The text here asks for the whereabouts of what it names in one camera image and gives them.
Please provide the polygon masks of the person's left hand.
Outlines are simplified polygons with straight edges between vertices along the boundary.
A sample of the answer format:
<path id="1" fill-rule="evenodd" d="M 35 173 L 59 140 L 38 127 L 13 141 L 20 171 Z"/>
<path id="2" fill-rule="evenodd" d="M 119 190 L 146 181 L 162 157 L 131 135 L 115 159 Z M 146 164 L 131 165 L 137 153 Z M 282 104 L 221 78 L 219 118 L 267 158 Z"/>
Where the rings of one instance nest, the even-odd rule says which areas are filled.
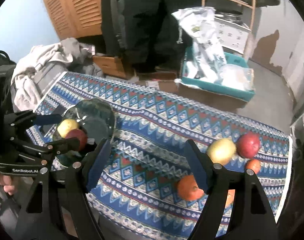
<path id="1" fill-rule="evenodd" d="M 18 179 L 11 176 L 0 174 L 0 186 L 3 187 L 3 190 L 6 193 L 12 196 L 17 192 Z"/>

